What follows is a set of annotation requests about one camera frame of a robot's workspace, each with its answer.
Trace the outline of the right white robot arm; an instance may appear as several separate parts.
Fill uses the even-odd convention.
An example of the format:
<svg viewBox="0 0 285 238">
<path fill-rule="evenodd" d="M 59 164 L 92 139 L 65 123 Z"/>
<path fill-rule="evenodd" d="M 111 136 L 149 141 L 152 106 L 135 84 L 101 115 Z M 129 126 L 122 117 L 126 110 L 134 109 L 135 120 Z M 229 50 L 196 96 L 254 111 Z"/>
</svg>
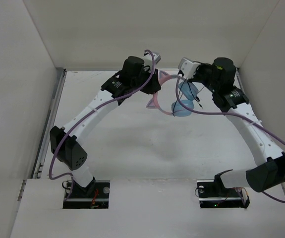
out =
<svg viewBox="0 0 285 238">
<path fill-rule="evenodd" d="M 256 167 L 244 171 L 229 170 L 215 176 L 214 192 L 225 195 L 233 187 L 249 187 L 264 193 L 285 182 L 285 152 L 275 142 L 282 140 L 265 129 L 252 110 L 248 97 L 235 86 L 236 67 L 228 58 L 216 58 L 212 64 L 196 61 L 188 77 L 203 84 L 211 93 L 218 115 L 226 116 L 248 146 Z"/>
</svg>

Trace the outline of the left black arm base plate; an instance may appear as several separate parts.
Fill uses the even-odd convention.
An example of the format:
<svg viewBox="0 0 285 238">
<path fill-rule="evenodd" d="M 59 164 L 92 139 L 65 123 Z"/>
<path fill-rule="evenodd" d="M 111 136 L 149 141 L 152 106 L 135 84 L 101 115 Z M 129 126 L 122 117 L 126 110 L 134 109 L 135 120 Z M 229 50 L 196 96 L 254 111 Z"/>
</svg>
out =
<svg viewBox="0 0 285 238">
<path fill-rule="evenodd" d="M 72 194 L 69 196 L 71 181 L 66 180 L 62 184 L 64 192 L 63 209 L 108 209 L 110 185 L 109 180 L 97 180 L 90 193 L 80 187 L 76 182 L 73 184 Z"/>
</svg>

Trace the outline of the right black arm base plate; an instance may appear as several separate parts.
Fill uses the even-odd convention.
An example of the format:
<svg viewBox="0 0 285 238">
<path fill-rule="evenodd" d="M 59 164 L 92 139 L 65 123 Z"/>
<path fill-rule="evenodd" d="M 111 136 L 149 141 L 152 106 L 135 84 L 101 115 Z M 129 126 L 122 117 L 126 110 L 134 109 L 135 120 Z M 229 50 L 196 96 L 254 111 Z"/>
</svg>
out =
<svg viewBox="0 0 285 238">
<path fill-rule="evenodd" d="M 250 198 L 245 188 L 226 188 L 218 191 L 213 180 L 198 180 L 194 191 L 202 209 L 243 208 L 250 205 Z"/>
</svg>

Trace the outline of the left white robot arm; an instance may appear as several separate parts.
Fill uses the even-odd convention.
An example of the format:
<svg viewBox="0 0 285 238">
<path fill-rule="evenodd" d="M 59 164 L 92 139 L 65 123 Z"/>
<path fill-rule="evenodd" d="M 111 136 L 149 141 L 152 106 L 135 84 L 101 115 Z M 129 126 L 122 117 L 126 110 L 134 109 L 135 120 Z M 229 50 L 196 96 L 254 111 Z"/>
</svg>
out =
<svg viewBox="0 0 285 238">
<path fill-rule="evenodd" d="M 100 88 L 94 99 L 81 113 L 63 127 L 54 126 L 50 131 L 52 160 L 64 163 L 71 177 L 71 186 L 77 187 L 81 195 L 93 194 L 96 180 L 85 164 L 88 154 L 82 145 L 89 133 L 112 110 L 124 100 L 141 91 L 154 94 L 160 90 L 156 64 L 159 53 L 145 51 L 139 58 L 129 56 L 120 71 L 111 76 Z"/>
</svg>

